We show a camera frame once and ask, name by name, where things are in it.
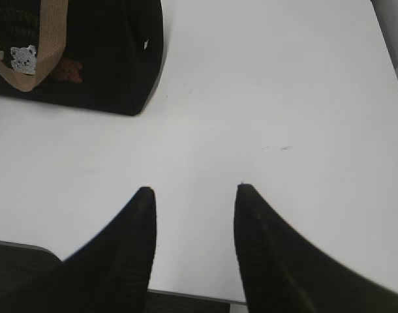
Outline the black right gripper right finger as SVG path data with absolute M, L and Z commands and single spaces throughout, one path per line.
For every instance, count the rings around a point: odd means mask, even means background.
M 398 293 L 316 248 L 250 184 L 237 187 L 234 242 L 249 312 L 398 312 Z

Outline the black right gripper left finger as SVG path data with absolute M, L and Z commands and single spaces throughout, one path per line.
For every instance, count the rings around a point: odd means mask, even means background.
M 9 301 L 10 312 L 143 312 L 155 256 L 155 193 L 140 188 L 59 267 Z

